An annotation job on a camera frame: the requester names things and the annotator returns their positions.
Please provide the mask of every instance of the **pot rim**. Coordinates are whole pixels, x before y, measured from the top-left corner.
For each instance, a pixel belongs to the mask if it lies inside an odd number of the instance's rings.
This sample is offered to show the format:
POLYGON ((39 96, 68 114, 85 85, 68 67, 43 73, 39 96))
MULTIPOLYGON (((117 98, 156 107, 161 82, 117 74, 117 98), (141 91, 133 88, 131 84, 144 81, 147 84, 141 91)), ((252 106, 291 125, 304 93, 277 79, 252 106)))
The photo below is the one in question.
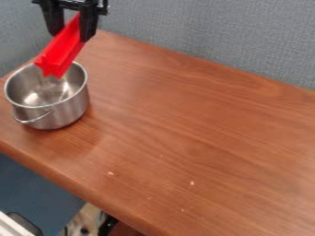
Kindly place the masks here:
POLYGON ((31 67, 32 65, 35 65, 33 63, 29 63, 27 65, 24 65, 19 70, 16 70, 13 72, 13 74, 8 77, 8 80, 5 82, 5 86, 4 86, 4 94, 5 94, 5 98, 7 100, 9 101, 9 103, 17 107, 21 107, 21 108, 29 108, 29 109, 37 109, 37 108, 48 108, 48 107, 53 107, 56 106, 57 104, 60 103, 64 103, 65 101, 71 100, 80 92, 81 90, 84 89, 84 87, 87 86, 87 70, 84 69, 83 65, 79 64, 77 62, 72 62, 72 64, 77 65, 81 69, 83 69, 83 72, 84 72, 84 83, 81 85, 81 87, 79 88, 79 90, 64 100, 60 100, 52 104, 48 104, 48 105, 41 105, 41 106, 27 106, 27 105, 21 105, 19 104, 17 102, 15 102, 9 97, 8 97, 8 83, 11 81, 11 79, 27 68, 27 67, 31 67))

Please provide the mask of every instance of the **stainless steel pot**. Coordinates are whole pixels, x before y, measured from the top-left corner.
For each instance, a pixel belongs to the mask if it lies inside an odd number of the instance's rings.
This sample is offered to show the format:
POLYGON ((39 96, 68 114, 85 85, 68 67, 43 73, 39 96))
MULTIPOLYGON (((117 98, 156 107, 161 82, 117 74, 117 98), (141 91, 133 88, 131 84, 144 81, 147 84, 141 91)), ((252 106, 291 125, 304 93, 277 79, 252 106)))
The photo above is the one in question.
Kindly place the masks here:
POLYGON ((19 123, 36 129, 64 127, 87 111, 87 71, 72 63, 57 79, 44 77, 41 70, 29 64, 8 78, 5 97, 13 105, 13 118, 19 123))

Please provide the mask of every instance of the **white object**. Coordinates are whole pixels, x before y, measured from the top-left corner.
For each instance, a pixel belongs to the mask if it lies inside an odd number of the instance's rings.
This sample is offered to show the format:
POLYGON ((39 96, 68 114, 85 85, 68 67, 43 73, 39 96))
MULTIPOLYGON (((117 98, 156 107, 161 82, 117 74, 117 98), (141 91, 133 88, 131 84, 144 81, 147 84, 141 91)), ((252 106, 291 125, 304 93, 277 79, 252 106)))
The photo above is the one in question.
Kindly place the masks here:
POLYGON ((35 236, 0 211, 0 236, 35 236))

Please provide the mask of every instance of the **pot handle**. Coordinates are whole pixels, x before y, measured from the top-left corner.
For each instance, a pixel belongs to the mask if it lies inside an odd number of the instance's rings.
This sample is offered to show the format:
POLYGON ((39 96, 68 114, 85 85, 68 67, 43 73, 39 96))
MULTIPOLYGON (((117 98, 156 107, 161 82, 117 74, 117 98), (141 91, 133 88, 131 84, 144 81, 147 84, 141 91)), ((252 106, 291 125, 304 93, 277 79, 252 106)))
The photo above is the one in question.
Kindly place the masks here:
POLYGON ((43 119, 43 118, 44 118, 48 114, 51 114, 52 112, 53 112, 53 109, 51 109, 49 111, 47 111, 41 116, 33 118, 32 120, 24 121, 24 120, 20 120, 20 119, 17 118, 17 115, 16 115, 16 107, 13 106, 13 118, 15 118, 15 120, 16 120, 19 123, 21 123, 21 124, 32 124, 33 122, 36 122, 36 121, 39 121, 40 119, 43 119))

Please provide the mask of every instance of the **wooden table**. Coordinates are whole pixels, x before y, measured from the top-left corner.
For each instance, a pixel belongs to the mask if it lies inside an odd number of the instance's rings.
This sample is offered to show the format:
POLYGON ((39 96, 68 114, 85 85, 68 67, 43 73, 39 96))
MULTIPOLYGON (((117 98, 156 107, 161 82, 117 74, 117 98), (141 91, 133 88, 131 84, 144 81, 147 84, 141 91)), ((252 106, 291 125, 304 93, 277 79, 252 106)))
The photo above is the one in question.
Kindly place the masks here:
POLYGON ((149 236, 314 236, 312 91, 105 32, 79 62, 87 115, 33 130, 1 93, 1 152, 149 236))

